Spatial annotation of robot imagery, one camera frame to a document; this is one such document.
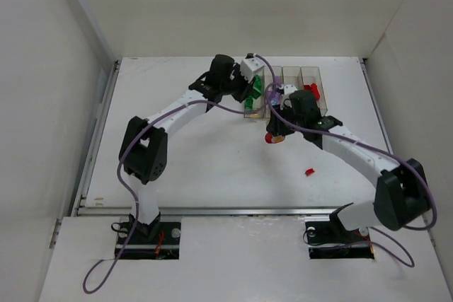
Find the purple rounded lego brick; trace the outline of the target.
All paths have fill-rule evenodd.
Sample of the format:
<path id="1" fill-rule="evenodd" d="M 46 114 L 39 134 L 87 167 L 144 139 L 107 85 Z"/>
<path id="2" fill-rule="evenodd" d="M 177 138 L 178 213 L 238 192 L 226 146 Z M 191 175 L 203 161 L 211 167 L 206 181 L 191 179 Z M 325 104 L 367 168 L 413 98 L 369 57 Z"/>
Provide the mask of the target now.
<path id="1" fill-rule="evenodd" d="M 268 91 L 267 92 L 267 101 L 271 106 L 280 105 L 282 100 L 282 94 L 278 91 Z"/>

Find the green lego brick cluster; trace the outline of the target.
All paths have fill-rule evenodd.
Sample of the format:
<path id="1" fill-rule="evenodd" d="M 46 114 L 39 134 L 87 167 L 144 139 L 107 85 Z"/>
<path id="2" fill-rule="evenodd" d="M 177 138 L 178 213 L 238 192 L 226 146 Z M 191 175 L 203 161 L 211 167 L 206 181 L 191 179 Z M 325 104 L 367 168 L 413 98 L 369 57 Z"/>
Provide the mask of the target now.
<path id="1" fill-rule="evenodd" d="M 262 83 L 262 77 L 259 75 L 256 75 L 253 79 L 253 86 L 252 86 L 252 92 L 251 92 L 251 97 L 254 100 L 257 100 L 259 97 L 261 97 L 263 94 L 263 83 Z"/>

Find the green lego plate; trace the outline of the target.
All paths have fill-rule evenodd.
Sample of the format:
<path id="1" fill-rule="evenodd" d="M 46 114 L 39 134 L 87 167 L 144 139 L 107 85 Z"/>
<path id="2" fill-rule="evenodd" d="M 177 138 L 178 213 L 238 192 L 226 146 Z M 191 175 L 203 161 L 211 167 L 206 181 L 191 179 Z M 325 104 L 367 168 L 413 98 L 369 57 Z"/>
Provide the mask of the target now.
<path id="1" fill-rule="evenodd" d="M 256 109 L 255 108 L 255 104 L 256 104 L 256 99 L 254 99 L 251 96 L 247 97 L 247 99 L 245 99 L 245 102 L 244 102 L 244 110 L 245 110 L 245 112 L 254 111 Z"/>

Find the red flower lego piece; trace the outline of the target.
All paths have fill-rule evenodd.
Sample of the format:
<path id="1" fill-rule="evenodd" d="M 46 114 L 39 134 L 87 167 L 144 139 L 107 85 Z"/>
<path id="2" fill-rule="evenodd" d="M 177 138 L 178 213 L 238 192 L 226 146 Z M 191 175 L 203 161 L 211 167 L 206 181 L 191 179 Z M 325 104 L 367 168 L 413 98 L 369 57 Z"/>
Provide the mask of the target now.
<path id="1" fill-rule="evenodd" d="M 265 142 L 267 144 L 278 144 L 284 140 L 285 140 L 285 136 L 281 136 L 281 135 L 274 136 L 269 132 L 265 135 Z"/>

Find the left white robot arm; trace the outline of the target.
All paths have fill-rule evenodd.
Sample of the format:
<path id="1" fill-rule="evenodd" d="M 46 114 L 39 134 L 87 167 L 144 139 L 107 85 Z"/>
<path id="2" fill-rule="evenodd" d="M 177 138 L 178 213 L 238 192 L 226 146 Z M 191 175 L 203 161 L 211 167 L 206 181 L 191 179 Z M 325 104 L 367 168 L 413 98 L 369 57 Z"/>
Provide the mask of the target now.
<path id="1" fill-rule="evenodd" d="M 218 54 L 209 69 L 175 102 L 155 115 L 135 116 L 128 122 L 117 178 L 134 200 L 129 215 L 132 237 L 150 241 L 158 232 L 160 212 L 156 198 L 142 190 L 164 172 L 169 139 L 196 117 L 219 107 L 224 96 L 230 95 L 239 103 L 252 96 L 256 76 L 264 66 L 255 54 L 248 54 L 240 62 Z"/>

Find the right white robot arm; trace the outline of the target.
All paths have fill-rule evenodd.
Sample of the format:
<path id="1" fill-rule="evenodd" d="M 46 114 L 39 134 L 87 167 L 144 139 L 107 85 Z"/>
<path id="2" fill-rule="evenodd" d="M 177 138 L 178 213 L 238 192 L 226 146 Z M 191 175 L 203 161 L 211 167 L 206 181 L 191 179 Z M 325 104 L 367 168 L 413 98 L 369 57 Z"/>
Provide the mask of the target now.
<path id="1" fill-rule="evenodd" d="M 322 151 L 339 157 L 359 172 L 374 187 L 374 199 L 349 203 L 334 211 L 330 220 L 337 228 L 351 231 L 384 226 L 391 231 L 408 228 L 410 222 L 430 211 L 437 216 L 432 193 L 422 165 L 414 159 L 404 161 L 387 151 L 360 141 L 340 120 L 322 115 L 315 96 L 308 90 L 282 85 L 266 94 L 270 105 L 267 132 L 284 138 L 295 132 Z"/>

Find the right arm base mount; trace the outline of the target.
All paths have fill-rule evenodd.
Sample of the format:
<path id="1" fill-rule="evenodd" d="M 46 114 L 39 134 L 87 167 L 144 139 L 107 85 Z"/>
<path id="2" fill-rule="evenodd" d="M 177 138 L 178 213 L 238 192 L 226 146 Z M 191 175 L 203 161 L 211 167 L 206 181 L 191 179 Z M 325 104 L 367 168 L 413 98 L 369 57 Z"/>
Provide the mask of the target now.
<path id="1" fill-rule="evenodd" d="M 338 214 L 346 207 L 348 204 L 326 216 L 305 218 L 303 239 L 311 260 L 374 259 L 370 236 L 363 236 L 358 228 L 347 231 L 340 222 Z"/>

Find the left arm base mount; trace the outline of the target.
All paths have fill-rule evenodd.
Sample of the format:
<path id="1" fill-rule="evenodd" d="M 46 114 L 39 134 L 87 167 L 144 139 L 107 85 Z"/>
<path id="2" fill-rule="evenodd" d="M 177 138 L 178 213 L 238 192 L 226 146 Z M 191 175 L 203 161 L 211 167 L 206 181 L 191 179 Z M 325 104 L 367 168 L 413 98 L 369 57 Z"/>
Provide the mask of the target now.
<path id="1" fill-rule="evenodd" d="M 138 223 L 120 260 L 178 260 L 181 220 L 161 219 L 159 214 L 150 225 Z"/>

